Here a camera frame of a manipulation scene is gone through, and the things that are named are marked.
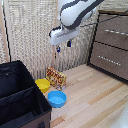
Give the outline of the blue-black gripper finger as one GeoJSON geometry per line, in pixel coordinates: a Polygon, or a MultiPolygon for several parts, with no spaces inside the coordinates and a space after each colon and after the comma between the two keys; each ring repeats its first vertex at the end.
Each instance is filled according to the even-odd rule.
{"type": "Polygon", "coordinates": [[[57,48],[56,48],[56,50],[57,50],[57,53],[60,53],[60,50],[61,48],[60,48],[60,46],[57,46],[57,48]]]}
{"type": "Polygon", "coordinates": [[[67,47],[71,47],[71,43],[72,43],[72,41],[69,40],[69,41],[67,42],[67,47]]]}

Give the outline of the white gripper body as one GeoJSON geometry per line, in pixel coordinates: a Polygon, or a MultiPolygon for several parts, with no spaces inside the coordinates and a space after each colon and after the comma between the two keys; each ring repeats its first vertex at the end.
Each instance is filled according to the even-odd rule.
{"type": "Polygon", "coordinates": [[[53,46],[59,45],[60,43],[70,40],[79,34],[79,28],[73,30],[65,30],[62,26],[53,28],[49,33],[49,43],[53,46]]]}

